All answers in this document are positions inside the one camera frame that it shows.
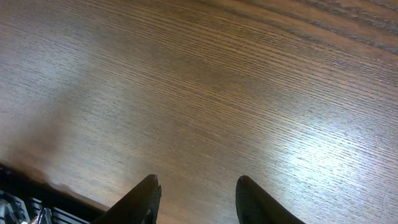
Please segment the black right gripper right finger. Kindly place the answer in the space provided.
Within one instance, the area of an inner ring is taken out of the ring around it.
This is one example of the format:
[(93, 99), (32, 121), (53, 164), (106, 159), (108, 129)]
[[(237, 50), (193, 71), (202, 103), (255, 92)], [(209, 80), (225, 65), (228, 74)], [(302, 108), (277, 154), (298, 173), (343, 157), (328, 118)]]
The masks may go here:
[(235, 195), (240, 224), (304, 224), (247, 175), (238, 179)]

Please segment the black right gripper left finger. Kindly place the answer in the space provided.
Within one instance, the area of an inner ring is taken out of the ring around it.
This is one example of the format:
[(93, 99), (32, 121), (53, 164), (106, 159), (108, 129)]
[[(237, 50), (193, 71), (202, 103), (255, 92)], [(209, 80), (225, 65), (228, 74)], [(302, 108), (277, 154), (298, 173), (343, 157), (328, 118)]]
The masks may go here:
[(150, 174), (90, 224), (156, 224), (162, 188)]

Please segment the striped object below table edge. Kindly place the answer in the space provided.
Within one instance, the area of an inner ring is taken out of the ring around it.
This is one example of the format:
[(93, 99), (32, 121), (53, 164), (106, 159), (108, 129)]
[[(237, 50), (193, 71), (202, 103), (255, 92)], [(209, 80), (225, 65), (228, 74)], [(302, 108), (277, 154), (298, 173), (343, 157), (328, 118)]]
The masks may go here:
[(91, 223), (102, 214), (104, 210), (1, 164), (1, 223)]

